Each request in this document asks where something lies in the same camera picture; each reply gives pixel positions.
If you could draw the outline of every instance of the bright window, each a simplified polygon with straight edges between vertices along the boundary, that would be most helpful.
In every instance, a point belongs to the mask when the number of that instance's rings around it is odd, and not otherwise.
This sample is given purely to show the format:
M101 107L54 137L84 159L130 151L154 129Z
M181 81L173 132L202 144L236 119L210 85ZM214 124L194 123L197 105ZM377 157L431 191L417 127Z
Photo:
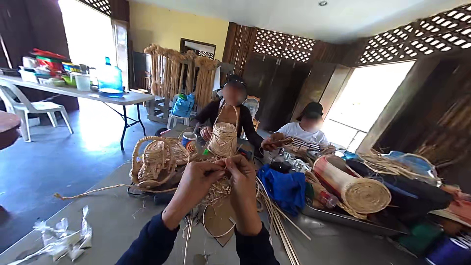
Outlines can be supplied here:
M59 0L59 6L72 62L99 67L109 57L116 65L111 18L77 0Z
M414 63L356 68L325 118L327 139L355 151Z

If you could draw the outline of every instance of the black cardigan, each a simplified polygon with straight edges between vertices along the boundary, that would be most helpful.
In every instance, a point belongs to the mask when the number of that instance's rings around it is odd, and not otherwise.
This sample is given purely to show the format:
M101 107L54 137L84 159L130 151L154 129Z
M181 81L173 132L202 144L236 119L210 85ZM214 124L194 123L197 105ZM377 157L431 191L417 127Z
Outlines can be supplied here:
M173 243L180 229L169 230L162 221L162 214L152 217L144 225L139 237L121 256L117 265L160 265L173 249ZM242 265L280 265L270 245L269 233L262 225L256 236L241 235L235 230L235 248Z
M206 105L192 120L192 126L197 122L205 123L208 119L211 125L214 124L219 114L219 104L221 100L211 101ZM249 142L255 147L256 152L260 149L263 138L253 128L252 115L249 109L244 105L239 105L240 116L239 116L239 127L237 128L237 137L240 137L242 128L244 129L245 136Z

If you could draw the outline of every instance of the plastic chair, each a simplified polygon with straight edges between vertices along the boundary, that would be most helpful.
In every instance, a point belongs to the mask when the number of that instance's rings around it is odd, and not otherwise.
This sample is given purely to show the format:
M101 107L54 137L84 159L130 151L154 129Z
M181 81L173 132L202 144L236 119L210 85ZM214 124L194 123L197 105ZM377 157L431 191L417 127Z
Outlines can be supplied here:
M16 102L12 97L13 95L18 97L21 103ZM7 112L20 116L22 121L20 127L21 136L25 142L31 142L28 113L47 113L52 126L57 127L54 112L60 111L69 132L71 134L73 133L69 123L69 116L67 115L65 107L62 105L49 101L30 102L17 86L5 80L0 80L0 98L5 102Z
M255 114L257 114L257 111L259 110L259 103L260 99L254 96L248 96L246 100L242 103L242 105L246 106L249 111L250 115L252 116L252 122L253 125L255 126L255 131L257 131L259 127L259 121L255 119ZM242 130L242 138L245 139L245 132Z
M173 105L175 104L175 102L177 102L177 99L178 99L178 94L173 96L173 100L170 102L170 109L173 108ZM177 121L179 119L183 120L184 125L190 126L190 117L180 117L180 116L177 116L177 115L173 115L170 112L169 113L169 119L168 119L168 122L167 122L167 128L170 129L170 123L172 122L172 120L173 120L173 127L177 126Z

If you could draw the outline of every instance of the white t-shirt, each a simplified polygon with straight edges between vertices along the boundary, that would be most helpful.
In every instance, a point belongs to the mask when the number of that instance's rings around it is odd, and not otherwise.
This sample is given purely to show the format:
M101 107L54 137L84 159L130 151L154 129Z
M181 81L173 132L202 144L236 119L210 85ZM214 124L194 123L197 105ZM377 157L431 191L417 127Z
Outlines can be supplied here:
M308 142L315 142L324 148L330 144L322 131L307 132L299 126L299 122L285 124L277 133L283 133L286 137L295 136Z

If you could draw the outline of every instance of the cardboard piece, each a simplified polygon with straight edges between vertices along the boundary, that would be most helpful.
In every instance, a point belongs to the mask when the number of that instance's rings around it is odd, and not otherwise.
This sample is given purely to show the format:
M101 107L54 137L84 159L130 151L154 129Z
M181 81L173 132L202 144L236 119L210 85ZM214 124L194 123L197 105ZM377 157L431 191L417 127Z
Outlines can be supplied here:
M204 213L204 224L206 229L215 236L227 232L237 222L236 214L230 204L229 197L225 198L220 204L212 207L208 206ZM222 237L215 238L218 243L224 247L234 234L234 229Z

